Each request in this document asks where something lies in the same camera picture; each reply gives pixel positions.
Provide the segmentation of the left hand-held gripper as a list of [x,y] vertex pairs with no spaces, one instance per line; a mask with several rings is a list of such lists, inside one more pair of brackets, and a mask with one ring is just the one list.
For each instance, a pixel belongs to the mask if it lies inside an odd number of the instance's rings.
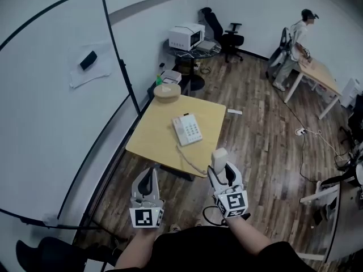
[[142,171],[132,183],[131,208],[134,228],[159,228],[164,214],[164,201],[159,197],[158,174],[155,168]]

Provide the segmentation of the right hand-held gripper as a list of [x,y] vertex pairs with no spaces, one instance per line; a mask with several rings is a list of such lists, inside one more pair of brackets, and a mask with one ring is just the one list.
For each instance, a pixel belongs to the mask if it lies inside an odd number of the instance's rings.
[[213,200],[222,216],[233,218],[242,216],[248,209],[247,191],[244,190],[242,174],[232,163],[226,163],[227,183],[222,183],[209,165],[207,175],[214,189]]

